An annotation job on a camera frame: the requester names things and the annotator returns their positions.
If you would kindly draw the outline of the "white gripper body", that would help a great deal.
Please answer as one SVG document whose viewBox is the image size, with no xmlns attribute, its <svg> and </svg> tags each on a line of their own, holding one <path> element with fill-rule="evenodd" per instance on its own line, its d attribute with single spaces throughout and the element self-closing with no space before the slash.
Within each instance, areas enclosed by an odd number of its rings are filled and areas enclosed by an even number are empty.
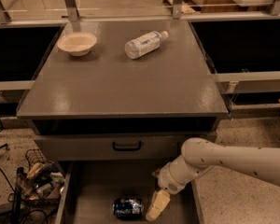
<svg viewBox="0 0 280 224">
<path fill-rule="evenodd" d="M 161 168 L 158 185 L 170 194 L 177 194 L 190 182 L 186 164 L 181 161 L 168 162 Z"/>
</svg>

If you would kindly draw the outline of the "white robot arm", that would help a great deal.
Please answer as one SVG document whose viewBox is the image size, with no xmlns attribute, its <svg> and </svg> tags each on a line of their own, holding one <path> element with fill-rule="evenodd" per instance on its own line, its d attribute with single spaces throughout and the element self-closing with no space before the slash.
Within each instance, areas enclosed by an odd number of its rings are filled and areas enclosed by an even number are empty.
<svg viewBox="0 0 280 224">
<path fill-rule="evenodd" d="M 214 166 L 222 166 L 280 187 L 280 148 L 221 146 L 194 137 L 186 140 L 181 154 L 164 165 L 157 174 L 160 189 L 152 196 L 146 220 L 156 220 L 172 195 Z"/>
</svg>

